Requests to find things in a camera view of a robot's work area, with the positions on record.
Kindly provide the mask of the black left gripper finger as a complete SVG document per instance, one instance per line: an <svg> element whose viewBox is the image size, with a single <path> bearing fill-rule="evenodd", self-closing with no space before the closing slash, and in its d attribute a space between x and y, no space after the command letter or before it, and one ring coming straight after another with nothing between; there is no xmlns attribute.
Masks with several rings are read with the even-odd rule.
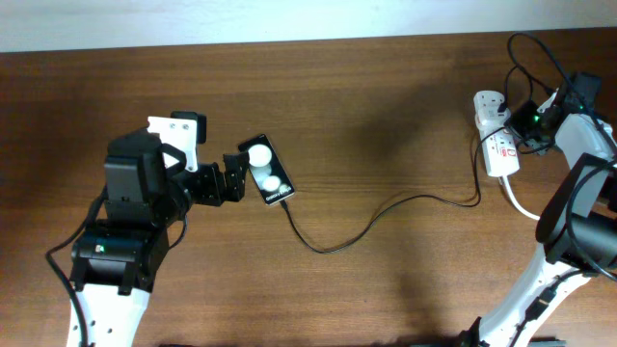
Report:
<svg viewBox="0 0 617 347"><path fill-rule="evenodd" d="M245 196L246 174L249 169L250 155L247 151L223 155L226 170L226 200L242 200Z"/></svg>
<svg viewBox="0 0 617 347"><path fill-rule="evenodd" d="M222 205L225 191L225 180L218 164L199 164L193 177L194 202L201 205Z"/></svg>

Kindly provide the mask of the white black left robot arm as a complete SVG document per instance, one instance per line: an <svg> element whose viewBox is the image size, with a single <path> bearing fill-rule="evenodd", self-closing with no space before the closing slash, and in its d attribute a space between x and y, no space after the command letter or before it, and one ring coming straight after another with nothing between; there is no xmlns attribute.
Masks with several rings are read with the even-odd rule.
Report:
<svg viewBox="0 0 617 347"><path fill-rule="evenodd" d="M200 164L140 129L107 147L102 197L72 246L70 346L129 346L148 306L156 273L174 247L173 223L195 204L239 202L249 168L246 151L227 154L226 169Z"/></svg>

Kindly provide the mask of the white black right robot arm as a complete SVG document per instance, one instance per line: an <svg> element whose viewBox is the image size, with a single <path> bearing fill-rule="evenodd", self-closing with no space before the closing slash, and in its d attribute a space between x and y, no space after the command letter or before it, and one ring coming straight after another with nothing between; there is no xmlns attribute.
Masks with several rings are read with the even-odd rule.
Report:
<svg viewBox="0 0 617 347"><path fill-rule="evenodd" d="M536 225L531 262L503 301L460 332L458 346L527 346L557 307L594 277L616 279L616 142L590 112L555 141L570 171Z"/></svg>

